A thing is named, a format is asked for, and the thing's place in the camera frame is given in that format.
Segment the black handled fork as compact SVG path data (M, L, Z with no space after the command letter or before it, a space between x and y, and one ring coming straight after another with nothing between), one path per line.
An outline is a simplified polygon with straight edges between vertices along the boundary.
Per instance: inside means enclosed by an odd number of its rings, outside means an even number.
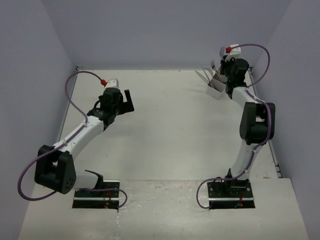
M205 70L205 71L208 71L211 76L214 76L214 75L216 74L216 72L215 72L212 68L205 67L204 70Z

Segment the black handled knife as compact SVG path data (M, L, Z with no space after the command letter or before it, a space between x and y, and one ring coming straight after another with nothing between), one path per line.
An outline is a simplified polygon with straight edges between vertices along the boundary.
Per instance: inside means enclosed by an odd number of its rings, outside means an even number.
M212 78L214 76L213 70L208 67L202 67L202 71L204 73L205 81L207 83L210 83L210 81L212 80Z

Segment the green handled knife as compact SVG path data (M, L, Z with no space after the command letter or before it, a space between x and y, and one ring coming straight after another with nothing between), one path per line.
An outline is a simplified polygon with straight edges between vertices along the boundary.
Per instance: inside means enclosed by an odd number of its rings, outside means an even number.
M202 72L204 73L201 74L199 71L195 70L195 73L207 84L210 85L211 84L211 79L209 78L208 74L206 73L206 71L203 69Z

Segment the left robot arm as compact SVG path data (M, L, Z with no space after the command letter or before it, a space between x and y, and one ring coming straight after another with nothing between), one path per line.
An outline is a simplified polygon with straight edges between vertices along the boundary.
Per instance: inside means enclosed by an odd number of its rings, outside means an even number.
M97 197L103 193L103 176L91 170L77 172L75 160L81 151L103 133L119 115L133 112L134 105L128 89L105 88L84 121L67 137L52 146L38 150L34 181L54 192L67 194L72 189L87 191Z

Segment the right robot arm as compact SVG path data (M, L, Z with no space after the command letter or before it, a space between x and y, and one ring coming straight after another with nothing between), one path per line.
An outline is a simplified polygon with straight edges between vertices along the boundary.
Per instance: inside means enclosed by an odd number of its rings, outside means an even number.
M225 92L242 108L239 125L241 146L237 158L228 170L223 191L233 197L241 191L238 181L247 181L252 164L262 147L274 137L276 105L265 102L250 93L245 83L249 63L242 58L223 57L220 60L220 74L226 77Z

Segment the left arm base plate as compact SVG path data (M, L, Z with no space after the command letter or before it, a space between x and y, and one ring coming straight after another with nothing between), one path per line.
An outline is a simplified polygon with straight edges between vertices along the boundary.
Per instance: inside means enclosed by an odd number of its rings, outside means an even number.
M73 209L113 209L120 205L118 191L88 192L76 190L73 197Z

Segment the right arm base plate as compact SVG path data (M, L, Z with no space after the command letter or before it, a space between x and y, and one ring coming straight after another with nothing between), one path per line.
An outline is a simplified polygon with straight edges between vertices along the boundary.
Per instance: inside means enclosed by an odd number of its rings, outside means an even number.
M255 202L250 181L213 180L207 183L210 210L254 209Z

